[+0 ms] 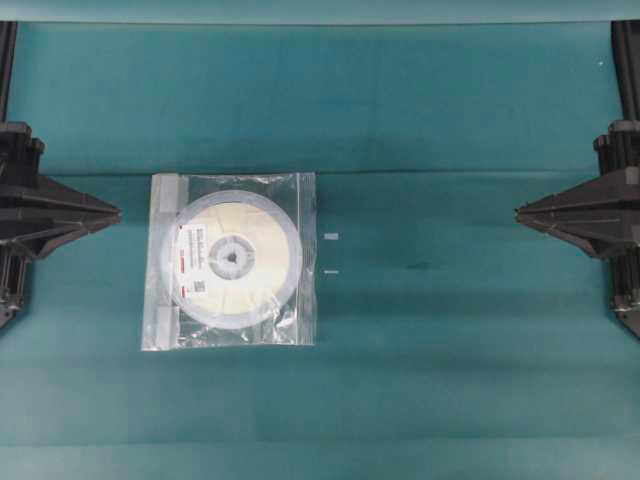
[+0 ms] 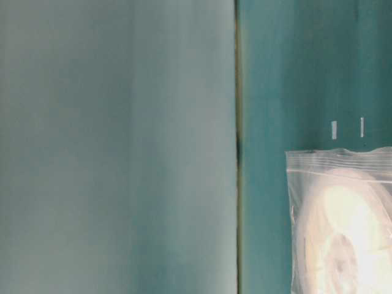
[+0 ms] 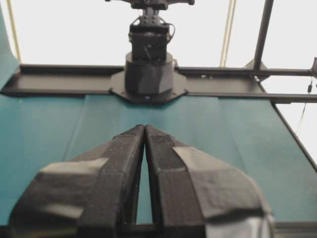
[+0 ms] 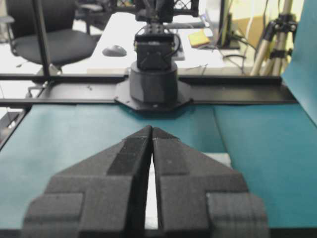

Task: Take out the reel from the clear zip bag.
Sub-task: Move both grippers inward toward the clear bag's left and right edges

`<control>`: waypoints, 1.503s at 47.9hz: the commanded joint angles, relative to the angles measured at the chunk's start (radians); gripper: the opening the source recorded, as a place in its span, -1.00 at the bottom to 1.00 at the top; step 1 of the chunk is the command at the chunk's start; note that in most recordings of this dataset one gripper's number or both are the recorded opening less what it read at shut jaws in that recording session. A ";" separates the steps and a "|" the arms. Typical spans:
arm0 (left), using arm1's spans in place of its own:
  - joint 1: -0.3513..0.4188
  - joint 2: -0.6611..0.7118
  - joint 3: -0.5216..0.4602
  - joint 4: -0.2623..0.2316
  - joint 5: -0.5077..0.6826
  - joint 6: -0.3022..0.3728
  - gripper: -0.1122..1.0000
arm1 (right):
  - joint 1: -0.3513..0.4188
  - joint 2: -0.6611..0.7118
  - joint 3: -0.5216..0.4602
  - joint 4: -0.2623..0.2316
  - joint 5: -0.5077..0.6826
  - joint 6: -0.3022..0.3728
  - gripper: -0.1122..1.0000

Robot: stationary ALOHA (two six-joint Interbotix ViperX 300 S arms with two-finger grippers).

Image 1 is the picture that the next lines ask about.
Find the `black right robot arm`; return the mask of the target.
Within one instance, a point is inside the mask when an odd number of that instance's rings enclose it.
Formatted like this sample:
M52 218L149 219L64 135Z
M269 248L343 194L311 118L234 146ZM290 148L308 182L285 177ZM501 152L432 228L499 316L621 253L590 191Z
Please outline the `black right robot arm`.
M610 308L639 334L639 22L611 23L623 118L593 142L599 176L528 203L516 221L609 265Z

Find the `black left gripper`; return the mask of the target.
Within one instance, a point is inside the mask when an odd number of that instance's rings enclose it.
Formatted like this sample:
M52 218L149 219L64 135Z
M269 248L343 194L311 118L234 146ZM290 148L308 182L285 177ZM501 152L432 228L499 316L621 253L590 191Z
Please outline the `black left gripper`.
M24 305L26 272L31 260L48 257L58 248L121 221L121 210L87 193L39 175L44 143L32 136L25 122L1 123L1 319L12 320ZM51 227L33 233L35 227L21 220L17 211L29 200L53 208L92 212L56 218Z

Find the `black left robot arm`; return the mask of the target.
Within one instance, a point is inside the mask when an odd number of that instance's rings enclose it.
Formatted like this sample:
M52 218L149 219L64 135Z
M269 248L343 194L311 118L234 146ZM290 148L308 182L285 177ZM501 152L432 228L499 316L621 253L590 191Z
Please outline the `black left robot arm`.
M121 211L39 173L45 144L7 106L18 24L1 23L1 324L24 306L29 265L121 220Z

